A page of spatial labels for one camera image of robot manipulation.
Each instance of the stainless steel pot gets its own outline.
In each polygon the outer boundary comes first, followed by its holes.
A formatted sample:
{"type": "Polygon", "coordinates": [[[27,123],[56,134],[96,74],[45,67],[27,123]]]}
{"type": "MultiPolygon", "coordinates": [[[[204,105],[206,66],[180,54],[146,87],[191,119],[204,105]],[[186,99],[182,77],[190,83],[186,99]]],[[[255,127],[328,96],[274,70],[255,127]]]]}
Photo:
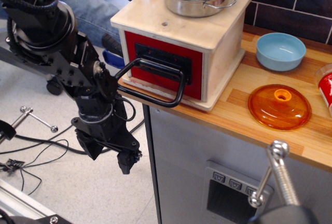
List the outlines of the stainless steel pot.
{"type": "Polygon", "coordinates": [[[167,8],[181,16],[207,17],[232,6],[237,0],[165,0],[167,8]]]}

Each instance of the metal rod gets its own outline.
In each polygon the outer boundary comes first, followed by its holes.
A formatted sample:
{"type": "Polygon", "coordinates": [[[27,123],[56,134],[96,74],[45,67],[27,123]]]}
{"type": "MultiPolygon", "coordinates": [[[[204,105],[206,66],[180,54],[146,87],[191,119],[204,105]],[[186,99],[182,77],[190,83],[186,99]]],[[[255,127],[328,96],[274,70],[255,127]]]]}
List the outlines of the metal rod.
{"type": "MultiPolygon", "coordinates": [[[[25,106],[22,106],[21,107],[21,112],[22,112],[22,115],[20,117],[18,117],[17,120],[14,121],[14,123],[11,125],[14,129],[16,129],[22,122],[24,119],[26,119],[27,116],[29,116],[29,114],[32,113],[33,109],[32,108],[27,108],[25,106]]],[[[2,144],[2,142],[6,139],[6,137],[3,135],[1,138],[0,138],[0,144],[2,144]]]]}
{"type": "Polygon", "coordinates": [[[265,172],[265,175],[263,177],[263,179],[260,181],[260,184],[258,186],[258,189],[257,191],[254,191],[248,198],[249,200],[249,204],[254,207],[254,208],[258,208],[260,206],[263,205],[264,201],[265,201],[265,198],[264,198],[264,195],[263,195],[263,191],[264,191],[264,188],[270,178],[270,175],[272,173],[272,168],[271,166],[269,166],[265,172]]]}
{"type": "Polygon", "coordinates": [[[43,121],[42,119],[38,118],[36,115],[34,114],[30,114],[31,117],[34,117],[36,120],[38,120],[39,122],[43,123],[44,125],[46,125],[47,127],[51,128],[51,132],[57,132],[58,131],[58,127],[56,125],[50,125],[49,123],[43,121]]]}
{"type": "Polygon", "coordinates": [[[288,154],[288,144],[283,141],[274,141],[267,149],[269,162],[283,203],[286,205],[300,205],[291,177],[283,160],[288,154]]]}

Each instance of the gray floor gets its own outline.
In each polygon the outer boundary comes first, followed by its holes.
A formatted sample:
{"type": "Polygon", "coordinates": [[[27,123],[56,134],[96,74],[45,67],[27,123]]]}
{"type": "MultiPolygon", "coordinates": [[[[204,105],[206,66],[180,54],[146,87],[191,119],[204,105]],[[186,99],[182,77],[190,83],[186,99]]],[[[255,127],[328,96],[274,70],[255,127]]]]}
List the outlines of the gray floor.
{"type": "MultiPolygon", "coordinates": [[[[127,124],[130,130],[142,119],[142,105],[134,102],[137,110],[135,119],[127,124]]],[[[50,94],[44,78],[0,61],[0,119],[12,124],[20,116],[20,107],[34,109],[34,114],[52,125],[59,132],[68,127],[71,119],[77,117],[75,102],[65,93],[50,94]]],[[[18,128],[23,136],[48,139],[50,130],[32,117],[28,117],[18,128]]],[[[129,175],[123,175],[118,167],[116,152],[100,155],[95,161],[87,156],[67,152],[61,159],[27,169],[43,182],[31,197],[73,223],[144,223],[156,224],[156,206],[151,179],[145,127],[140,127],[134,136],[141,143],[143,157],[134,165],[129,175]]],[[[59,136],[70,147],[80,149],[74,128],[59,136]]],[[[33,143],[14,138],[4,141],[0,152],[20,149],[33,143]]],[[[0,155],[0,162],[9,158],[26,163],[32,162],[46,145],[25,151],[0,155]]],[[[64,149],[49,147],[36,163],[43,163],[59,157],[64,149]]],[[[12,174],[0,172],[0,179],[21,190],[22,177],[19,171],[12,174]]],[[[23,192],[29,194],[38,180],[24,174],[23,192]]]]}

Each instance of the orange lid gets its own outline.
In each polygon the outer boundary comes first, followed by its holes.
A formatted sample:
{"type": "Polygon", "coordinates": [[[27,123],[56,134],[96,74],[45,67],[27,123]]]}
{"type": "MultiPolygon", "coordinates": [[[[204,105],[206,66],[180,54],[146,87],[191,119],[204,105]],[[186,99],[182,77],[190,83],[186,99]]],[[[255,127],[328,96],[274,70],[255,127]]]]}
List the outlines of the orange lid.
{"type": "Polygon", "coordinates": [[[248,107],[259,123],[281,131],[301,127],[311,117],[308,100],[285,85],[257,88],[249,96],[248,107]]]}

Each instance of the blue bowl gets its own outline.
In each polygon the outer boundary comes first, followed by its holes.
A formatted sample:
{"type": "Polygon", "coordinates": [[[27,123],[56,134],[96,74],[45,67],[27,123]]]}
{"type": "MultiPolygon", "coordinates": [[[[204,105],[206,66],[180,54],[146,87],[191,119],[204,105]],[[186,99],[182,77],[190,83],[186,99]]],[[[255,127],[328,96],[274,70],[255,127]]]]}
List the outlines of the blue bowl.
{"type": "Polygon", "coordinates": [[[257,41],[257,60],[274,71],[289,71],[296,68],[306,54],[300,39],[284,33],[270,33],[257,41]]]}

